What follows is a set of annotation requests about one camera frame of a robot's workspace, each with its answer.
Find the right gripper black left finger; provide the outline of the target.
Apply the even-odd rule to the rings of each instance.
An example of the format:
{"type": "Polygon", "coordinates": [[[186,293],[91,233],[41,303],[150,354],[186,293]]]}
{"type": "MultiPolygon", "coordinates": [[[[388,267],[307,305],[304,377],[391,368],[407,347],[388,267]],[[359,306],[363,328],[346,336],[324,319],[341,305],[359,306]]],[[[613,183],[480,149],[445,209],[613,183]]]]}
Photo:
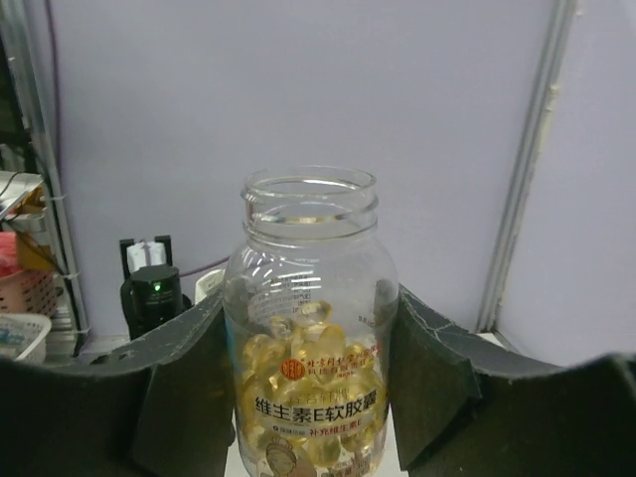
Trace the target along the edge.
{"type": "Polygon", "coordinates": [[[1,363],[5,476],[221,476],[235,438],[222,296],[92,363],[1,363]]]}

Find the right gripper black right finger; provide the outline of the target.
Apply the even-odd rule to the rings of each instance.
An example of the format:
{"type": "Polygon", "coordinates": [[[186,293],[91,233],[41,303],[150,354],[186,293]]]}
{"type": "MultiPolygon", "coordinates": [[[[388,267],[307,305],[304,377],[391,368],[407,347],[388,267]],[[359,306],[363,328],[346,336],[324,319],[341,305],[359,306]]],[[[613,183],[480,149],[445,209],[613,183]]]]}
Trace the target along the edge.
{"type": "Polygon", "coordinates": [[[399,293],[390,398],[411,476],[631,476],[635,359],[559,367],[499,347],[399,293]]]}

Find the glass pill bottle yellow pills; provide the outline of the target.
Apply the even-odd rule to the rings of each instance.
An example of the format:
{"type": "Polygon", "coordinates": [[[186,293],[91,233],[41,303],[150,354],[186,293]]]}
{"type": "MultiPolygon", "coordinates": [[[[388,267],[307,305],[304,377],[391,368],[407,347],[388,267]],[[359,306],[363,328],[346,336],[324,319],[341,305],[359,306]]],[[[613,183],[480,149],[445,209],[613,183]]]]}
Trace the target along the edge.
{"type": "Polygon", "coordinates": [[[251,476],[370,476],[384,457],[398,277],[375,187],[319,166],[244,183],[223,307],[251,476]]]}

